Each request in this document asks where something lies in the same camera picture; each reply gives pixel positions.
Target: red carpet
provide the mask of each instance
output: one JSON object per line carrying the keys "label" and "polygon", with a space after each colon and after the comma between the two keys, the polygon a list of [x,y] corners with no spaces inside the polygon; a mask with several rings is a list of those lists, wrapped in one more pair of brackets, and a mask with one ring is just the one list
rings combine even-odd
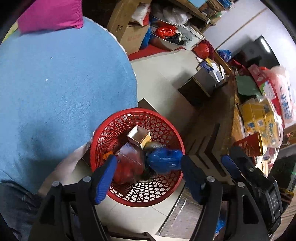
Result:
{"label": "red carpet", "polygon": [[129,60],[135,60],[135,59],[139,59],[139,58],[143,58],[143,57],[147,57],[147,56],[151,56],[154,54],[158,54],[158,53],[163,53],[163,52],[171,52],[171,50],[163,50],[163,49],[159,49],[157,47],[154,47],[151,44],[148,44],[148,47],[142,50],[139,50],[138,52],[132,53],[128,56]]}

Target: blue bag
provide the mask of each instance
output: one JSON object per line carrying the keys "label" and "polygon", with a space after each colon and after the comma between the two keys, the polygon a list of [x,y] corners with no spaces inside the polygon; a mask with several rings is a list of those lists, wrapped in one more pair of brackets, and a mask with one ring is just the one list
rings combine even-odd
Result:
{"label": "blue bag", "polygon": [[217,53],[221,56],[221,58],[225,62],[228,62],[229,60],[231,60],[231,52],[229,50],[221,49],[221,50],[218,50]]}
{"label": "blue bag", "polygon": [[218,0],[225,9],[228,9],[231,5],[232,2],[230,2],[229,0]]}
{"label": "blue bag", "polygon": [[140,49],[145,49],[148,47],[148,43],[150,40],[150,36],[151,36],[151,27],[149,26],[147,33],[145,34],[145,37],[142,41],[141,47]]}
{"label": "blue bag", "polygon": [[166,174],[181,169],[182,156],[183,153],[180,150],[160,148],[148,155],[147,162],[157,173]]}

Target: white plastic bag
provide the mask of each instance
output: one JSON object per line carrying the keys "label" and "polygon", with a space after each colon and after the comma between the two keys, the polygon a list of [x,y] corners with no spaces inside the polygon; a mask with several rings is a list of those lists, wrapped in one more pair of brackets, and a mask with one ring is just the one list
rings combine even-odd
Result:
{"label": "white plastic bag", "polygon": [[144,26],[143,21],[148,13],[149,6],[150,4],[140,3],[131,18]]}
{"label": "white plastic bag", "polygon": [[294,111],[296,110],[295,100],[292,97],[289,73],[281,66],[273,67],[271,70],[264,70],[264,72],[275,87],[285,124],[296,121],[296,115],[294,114]]}
{"label": "white plastic bag", "polygon": [[190,18],[192,18],[191,14],[180,8],[174,7],[165,7],[163,9],[163,16],[169,23],[175,25],[184,25]]}

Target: red bucket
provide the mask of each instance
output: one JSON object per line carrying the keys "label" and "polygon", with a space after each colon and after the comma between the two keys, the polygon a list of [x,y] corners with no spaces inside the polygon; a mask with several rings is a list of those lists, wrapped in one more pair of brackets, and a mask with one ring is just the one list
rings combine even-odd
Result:
{"label": "red bucket", "polygon": [[[150,131],[152,141],[166,144],[169,149],[179,149],[185,154],[182,139],[174,126],[160,114],[142,108],[119,111],[107,118],[95,131],[91,145],[91,168],[103,165],[103,155],[115,153],[128,142],[126,135],[135,126]],[[138,182],[124,186],[112,182],[108,196],[131,207],[148,207],[169,197],[182,180],[181,171],[157,175],[150,182]]]}

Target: pink pillow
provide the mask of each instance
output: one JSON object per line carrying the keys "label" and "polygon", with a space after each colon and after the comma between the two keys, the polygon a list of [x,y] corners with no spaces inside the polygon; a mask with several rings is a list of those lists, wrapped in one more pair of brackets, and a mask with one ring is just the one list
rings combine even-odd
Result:
{"label": "pink pillow", "polygon": [[18,19],[21,33],[81,28],[82,0],[36,0]]}

